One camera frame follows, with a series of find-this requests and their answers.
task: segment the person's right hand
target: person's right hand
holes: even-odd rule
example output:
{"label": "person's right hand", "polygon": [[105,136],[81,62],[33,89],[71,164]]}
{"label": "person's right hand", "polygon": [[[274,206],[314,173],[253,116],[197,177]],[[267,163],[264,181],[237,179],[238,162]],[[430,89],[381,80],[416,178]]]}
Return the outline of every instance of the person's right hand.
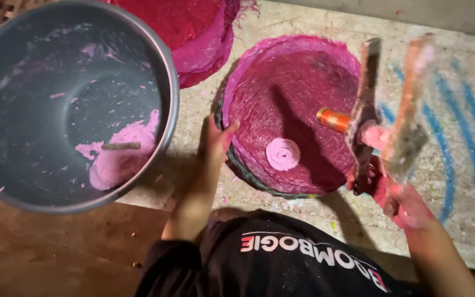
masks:
{"label": "person's right hand", "polygon": [[[348,173],[346,188],[353,189],[355,177],[353,170]],[[405,186],[393,184],[382,172],[382,165],[378,156],[372,156],[368,174],[368,188],[366,193],[371,195],[375,202],[384,209],[389,196],[399,203],[399,212],[391,220],[402,229],[420,229],[436,220],[423,198],[411,184]]]}

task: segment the pink debris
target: pink debris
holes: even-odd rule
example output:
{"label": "pink debris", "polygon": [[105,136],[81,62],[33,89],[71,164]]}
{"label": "pink debris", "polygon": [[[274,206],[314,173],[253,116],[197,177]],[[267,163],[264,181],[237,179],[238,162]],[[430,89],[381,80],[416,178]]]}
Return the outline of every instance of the pink debris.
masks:
{"label": "pink debris", "polygon": [[63,96],[63,95],[65,95],[65,93],[57,93],[57,94],[51,95],[51,99],[54,99],[56,97],[60,97],[60,96]]}

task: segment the gray bowl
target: gray bowl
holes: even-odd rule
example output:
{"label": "gray bowl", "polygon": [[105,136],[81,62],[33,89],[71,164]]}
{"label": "gray bowl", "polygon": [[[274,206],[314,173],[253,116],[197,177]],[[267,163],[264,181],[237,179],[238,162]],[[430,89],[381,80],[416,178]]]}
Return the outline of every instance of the gray bowl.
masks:
{"label": "gray bowl", "polygon": [[[151,159],[123,186],[91,187],[92,161],[76,145],[107,141],[136,120],[147,123],[153,109],[160,124]],[[6,22],[0,28],[0,199],[26,210],[76,213],[120,198],[165,152],[178,109],[170,50],[125,10],[69,0]]]}

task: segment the person's left hand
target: person's left hand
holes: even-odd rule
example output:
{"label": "person's left hand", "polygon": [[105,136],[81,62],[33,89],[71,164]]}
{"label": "person's left hand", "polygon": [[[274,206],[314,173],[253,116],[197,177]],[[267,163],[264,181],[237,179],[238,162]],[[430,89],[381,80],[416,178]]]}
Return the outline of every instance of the person's left hand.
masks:
{"label": "person's left hand", "polygon": [[201,144],[205,146],[205,159],[207,161],[223,163],[227,159],[226,153],[230,147],[230,140],[238,128],[239,122],[236,122],[224,131],[221,131],[215,125],[214,114],[210,114],[206,118],[204,131],[206,133],[206,142]]}

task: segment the person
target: person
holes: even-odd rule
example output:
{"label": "person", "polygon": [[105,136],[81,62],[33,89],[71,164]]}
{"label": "person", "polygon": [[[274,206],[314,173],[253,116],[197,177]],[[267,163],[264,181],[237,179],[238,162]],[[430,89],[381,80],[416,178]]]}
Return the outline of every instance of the person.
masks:
{"label": "person", "polygon": [[[205,127],[198,174],[177,202],[162,239],[148,252],[135,296],[412,296],[426,292],[394,280],[363,253],[321,230],[257,211],[208,224],[221,165],[238,124]],[[372,159],[370,189],[382,207],[387,179]],[[347,188],[353,187],[353,175]],[[422,284],[434,296],[475,296],[475,279],[452,240],[411,185],[394,197]]]}

